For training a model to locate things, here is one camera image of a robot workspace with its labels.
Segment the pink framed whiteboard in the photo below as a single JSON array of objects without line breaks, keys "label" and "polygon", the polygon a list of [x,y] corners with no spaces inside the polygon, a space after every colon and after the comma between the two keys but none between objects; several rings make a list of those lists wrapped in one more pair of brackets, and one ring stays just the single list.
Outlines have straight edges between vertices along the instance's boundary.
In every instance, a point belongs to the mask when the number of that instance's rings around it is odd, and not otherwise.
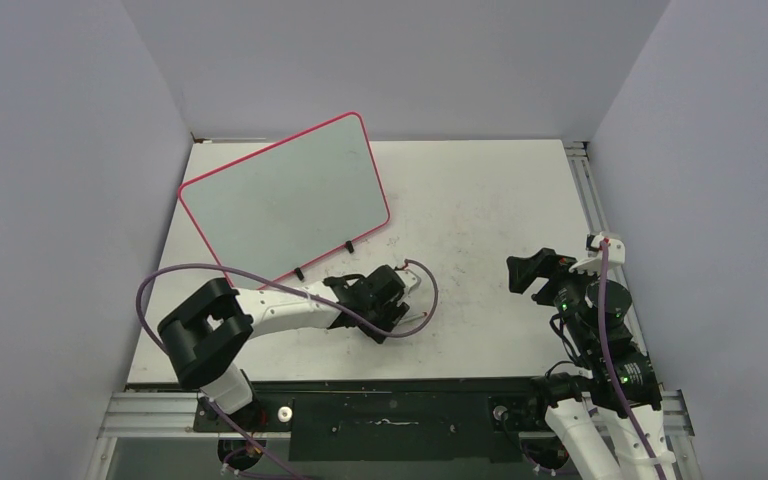
[{"label": "pink framed whiteboard", "polygon": [[217,264],[270,280],[296,276],[391,218],[357,112],[198,175],[177,196]]}]

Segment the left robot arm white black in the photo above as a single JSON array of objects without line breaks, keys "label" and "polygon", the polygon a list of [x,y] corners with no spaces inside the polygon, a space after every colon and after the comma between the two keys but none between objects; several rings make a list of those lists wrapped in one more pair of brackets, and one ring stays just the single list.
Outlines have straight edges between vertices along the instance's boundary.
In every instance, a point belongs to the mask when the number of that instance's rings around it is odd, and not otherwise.
[{"label": "left robot arm white black", "polygon": [[421,281],[406,268],[388,265],[368,275],[327,277],[299,296],[233,287],[224,277],[206,282],[158,325],[159,338],[181,388],[202,391],[219,417],[242,431],[265,423],[266,413],[246,374],[234,364],[253,338],[300,329],[357,326],[382,342],[409,307],[404,299]]}]

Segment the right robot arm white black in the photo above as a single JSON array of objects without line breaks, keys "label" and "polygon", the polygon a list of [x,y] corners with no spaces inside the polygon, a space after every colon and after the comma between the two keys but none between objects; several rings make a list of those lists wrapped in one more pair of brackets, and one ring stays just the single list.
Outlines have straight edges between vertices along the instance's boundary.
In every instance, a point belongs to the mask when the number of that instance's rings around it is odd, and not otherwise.
[{"label": "right robot arm white black", "polygon": [[556,435],[583,479],[674,479],[661,389],[625,324],[632,296],[608,277],[624,264],[626,249],[604,234],[588,242],[584,259],[543,248],[506,260],[510,292],[544,280],[531,299],[554,309],[550,324],[578,369],[532,378],[527,418]]}]

